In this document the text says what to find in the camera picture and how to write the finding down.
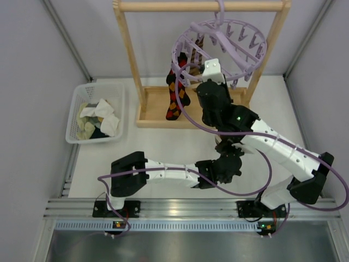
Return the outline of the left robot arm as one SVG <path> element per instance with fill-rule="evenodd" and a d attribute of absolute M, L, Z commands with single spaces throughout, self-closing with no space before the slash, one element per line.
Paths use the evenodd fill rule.
<path fill-rule="evenodd" d="M 231 183 L 234 176 L 240 176 L 242 167 L 241 148 L 224 143 L 218 147 L 220 157 L 201 160 L 189 165 L 174 165 L 147 159 L 142 151 L 133 152 L 111 163 L 111 174 L 125 172 L 125 175 L 111 178 L 111 187 L 105 200 L 96 201 L 97 213 L 94 217 L 115 217 L 130 214 L 137 217 L 134 208 L 140 207 L 136 201 L 126 198 L 134 195 L 148 184 L 166 184 L 193 189 L 211 189 L 218 184 Z"/>

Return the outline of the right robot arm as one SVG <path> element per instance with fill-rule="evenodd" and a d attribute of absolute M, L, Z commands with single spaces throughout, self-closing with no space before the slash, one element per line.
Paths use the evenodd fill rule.
<path fill-rule="evenodd" d="M 203 82 L 198 85 L 196 94 L 203 123 L 219 131 L 216 146 L 219 153 L 231 148 L 240 153 L 258 150 L 291 173 L 290 177 L 258 195 L 258 207 L 273 210 L 294 201 L 309 205 L 317 202 L 334 161 L 332 154 L 317 154 L 296 145 L 289 146 L 290 141 L 258 114 L 243 105 L 234 105 L 224 84 Z"/>

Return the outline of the purple round clip hanger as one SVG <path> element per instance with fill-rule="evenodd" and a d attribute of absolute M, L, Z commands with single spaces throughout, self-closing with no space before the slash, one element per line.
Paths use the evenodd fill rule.
<path fill-rule="evenodd" d="M 221 71 L 226 82 L 235 89 L 238 80 L 249 81 L 254 71 L 262 64 L 268 44 L 266 37 L 254 25 L 236 19 L 225 17 L 226 8 L 223 1 L 218 1 L 219 11 L 214 13 L 215 18 L 199 23 L 192 22 L 175 41 L 171 53 L 171 69 L 178 73 L 184 65 L 191 63 L 191 54 L 194 49 L 202 54 L 202 65 L 199 66 L 204 71 L 204 62 L 214 59 L 204 49 L 200 49 L 195 41 L 201 37 L 211 40 L 213 46 L 218 46 L 224 55 L 231 59 L 236 66 L 234 72 L 229 72 L 221 64 Z M 188 86 L 190 81 L 202 82 L 202 73 L 197 76 L 189 74 L 189 69 L 184 69 L 180 73 L 181 83 Z"/>

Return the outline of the red black argyle sock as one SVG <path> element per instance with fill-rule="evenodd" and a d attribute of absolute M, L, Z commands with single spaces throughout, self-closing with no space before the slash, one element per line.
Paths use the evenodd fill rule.
<path fill-rule="evenodd" d="M 170 95 L 170 103 L 165 117 L 168 121 L 175 121 L 180 117 L 182 111 L 178 101 L 180 101 L 182 107 L 189 106 L 191 103 L 190 97 L 185 90 L 185 86 L 178 81 L 178 86 L 175 87 L 175 82 L 176 74 L 173 69 L 170 69 L 166 77 L 166 83 Z"/>

